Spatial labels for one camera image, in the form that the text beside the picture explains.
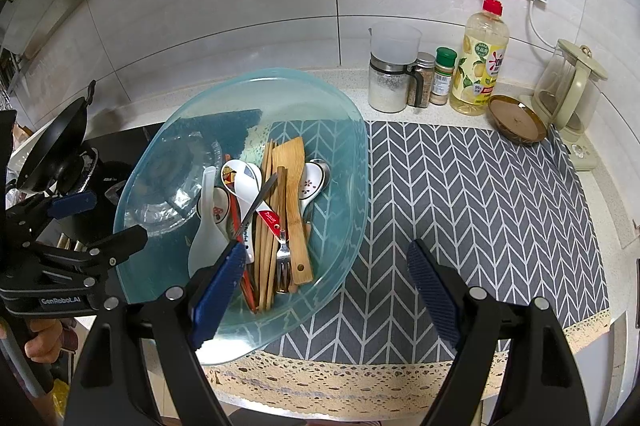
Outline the person left hand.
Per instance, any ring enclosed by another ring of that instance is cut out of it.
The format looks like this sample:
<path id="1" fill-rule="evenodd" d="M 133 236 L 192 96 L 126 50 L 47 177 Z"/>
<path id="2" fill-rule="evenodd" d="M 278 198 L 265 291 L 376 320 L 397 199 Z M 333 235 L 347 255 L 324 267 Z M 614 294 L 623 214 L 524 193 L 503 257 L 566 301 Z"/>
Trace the person left hand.
<path id="1" fill-rule="evenodd" d="M 27 325 L 35 337 L 25 344 L 26 356 L 36 363 L 53 363 L 62 350 L 62 323 L 55 319 L 34 319 L 28 320 Z"/>

